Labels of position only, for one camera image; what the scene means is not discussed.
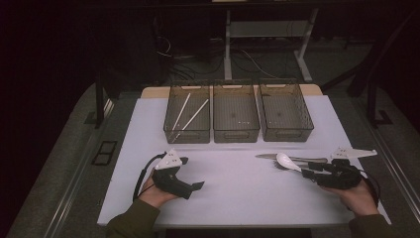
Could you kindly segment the person's left hand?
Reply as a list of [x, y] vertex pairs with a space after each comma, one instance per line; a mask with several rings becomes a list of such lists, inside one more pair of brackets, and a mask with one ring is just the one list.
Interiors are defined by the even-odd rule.
[[156, 187], [153, 181], [153, 174], [154, 173], [151, 173], [144, 182], [138, 199], [150, 206], [160, 208], [165, 203], [177, 199], [177, 196]]

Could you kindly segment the person's right hand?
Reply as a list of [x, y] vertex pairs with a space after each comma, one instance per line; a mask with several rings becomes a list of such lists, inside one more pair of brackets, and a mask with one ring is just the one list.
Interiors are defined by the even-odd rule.
[[322, 189], [338, 195], [342, 203], [348, 207], [355, 216], [379, 214], [372, 195], [370, 194], [370, 189], [363, 180], [356, 187], [350, 189], [336, 189], [324, 186], [322, 186]]

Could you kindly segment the white chopstick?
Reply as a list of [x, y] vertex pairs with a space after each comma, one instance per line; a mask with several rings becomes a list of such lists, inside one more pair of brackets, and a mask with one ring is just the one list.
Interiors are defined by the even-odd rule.
[[176, 134], [176, 136], [173, 138], [172, 143], [174, 143], [179, 136], [181, 135], [182, 132], [185, 131], [185, 129], [191, 124], [191, 122], [197, 117], [197, 115], [201, 112], [201, 110], [207, 105], [207, 103], [209, 102], [209, 99], [206, 99], [203, 104], [197, 109], [197, 111], [192, 115], [192, 117], [187, 121], [187, 123], [184, 125], [184, 127], [179, 130]]
[[182, 106], [181, 106], [181, 109], [180, 109], [180, 111], [179, 111], [179, 113], [177, 115], [177, 118], [176, 118], [176, 120], [174, 122], [174, 125], [172, 126], [172, 131], [175, 130], [175, 128], [177, 127], [178, 122], [179, 122], [179, 120], [180, 120], [180, 118], [182, 116], [182, 113], [183, 113], [183, 111], [184, 111], [184, 109], [186, 107], [186, 104], [189, 101], [190, 96], [191, 96], [191, 93], [188, 93], [187, 96], [186, 96], [186, 98], [185, 98], [185, 100], [184, 100], [184, 102], [183, 102], [183, 104], [182, 104]]

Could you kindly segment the white spoon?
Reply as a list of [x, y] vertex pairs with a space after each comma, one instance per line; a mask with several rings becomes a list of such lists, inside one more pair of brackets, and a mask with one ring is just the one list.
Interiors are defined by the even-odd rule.
[[284, 168], [287, 168], [289, 170], [302, 172], [303, 169], [307, 169], [307, 165], [296, 165], [287, 155], [284, 153], [278, 153], [276, 155], [276, 161], [283, 166]]

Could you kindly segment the metal knife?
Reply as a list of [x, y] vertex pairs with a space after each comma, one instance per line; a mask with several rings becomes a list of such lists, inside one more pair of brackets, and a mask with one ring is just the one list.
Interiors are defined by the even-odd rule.
[[[261, 159], [276, 159], [277, 154], [260, 154], [256, 155], [256, 158]], [[309, 163], [309, 162], [315, 162], [315, 163], [327, 163], [328, 159], [326, 158], [297, 158], [297, 157], [289, 157], [293, 162], [301, 162], [301, 163]]]

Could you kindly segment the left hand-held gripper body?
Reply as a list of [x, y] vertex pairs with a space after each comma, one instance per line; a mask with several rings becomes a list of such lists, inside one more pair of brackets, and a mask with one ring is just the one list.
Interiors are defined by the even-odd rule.
[[159, 189], [188, 199], [194, 190], [191, 184], [177, 178], [176, 174], [181, 166], [180, 156], [175, 149], [171, 149], [155, 166], [153, 181]]

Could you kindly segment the smoky clear plastic bin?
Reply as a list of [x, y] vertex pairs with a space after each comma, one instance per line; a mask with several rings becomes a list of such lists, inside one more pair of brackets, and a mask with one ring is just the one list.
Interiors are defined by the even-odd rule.
[[250, 79], [220, 79], [213, 83], [215, 143], [255, 143], [260, 119]]
[[[188, 93], [188, 103], [175, 130], [172, 126]], [[203, 102], [209, 99], [191, 124], [172, 143], [177, 132], [181, 130]], [[210, 142], [210, 85], [208, 80], [175, 80], [169, 90], [163, 131], [169, 144], [207, 144]]]
[[262, 137], [266, 142], [306, 142], [314, 129], [295, 78], [259, 80]]

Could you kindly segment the black metal stand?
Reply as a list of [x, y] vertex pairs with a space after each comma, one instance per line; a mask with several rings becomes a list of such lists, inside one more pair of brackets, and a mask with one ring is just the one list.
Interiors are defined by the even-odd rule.
[[376, 109], [377, 84], [370, 81], [367, 84], [367, 119], [370, 125], [377, 129], [379, 125], [390, 125], [388, 114], [384, 110]]

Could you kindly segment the white table cover board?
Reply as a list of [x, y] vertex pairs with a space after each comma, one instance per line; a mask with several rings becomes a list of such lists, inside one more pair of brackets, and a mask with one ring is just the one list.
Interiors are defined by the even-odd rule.
[[[345, 224], [353, 217], [333, 193], [294, 171], [278, 169], [270, 153], [328, 158], [350, 145], [327, 96], [305, 99], [315, 128], [304, 143], [180, 144], [187, 158], [177, 176], [202, 182], [187, 199], [166, 203], [157, 227], [315, 227]], [[170, 150], [163, 132], [167, 101], [137, 101], [112, 175], [98, 224], [125, 212], [141, 170], [155, 155]]]

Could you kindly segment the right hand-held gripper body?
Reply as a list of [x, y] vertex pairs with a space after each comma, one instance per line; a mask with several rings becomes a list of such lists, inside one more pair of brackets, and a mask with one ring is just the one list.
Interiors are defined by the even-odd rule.
[[316, 183], [320, 186], [335, 189], [350, 189], [356, 187], [363, 179], [370, 189], [374, 189], [371, 181], [362, 175], [362, 170], [352, 166], [350, 159], [375, 156], [376, 150], [361, 150], [339, 147], [332, 155], [332, 161], [323, 171], [329, 174], [317, 174]]

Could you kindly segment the white metal table frame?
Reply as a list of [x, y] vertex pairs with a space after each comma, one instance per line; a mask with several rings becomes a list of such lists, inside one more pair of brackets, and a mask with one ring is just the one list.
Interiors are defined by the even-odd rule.
[[231, 40], [239, 38], [300, 38], [300, 48], [295, 50], [294, 57], [305, 82], [311, 82], [312, 76], [304, 56], [315, 26], [319, 9], [311, 10], [307, 20], [232, 20], [232, 12], [226, 12], [224, 76], [232, 79]]

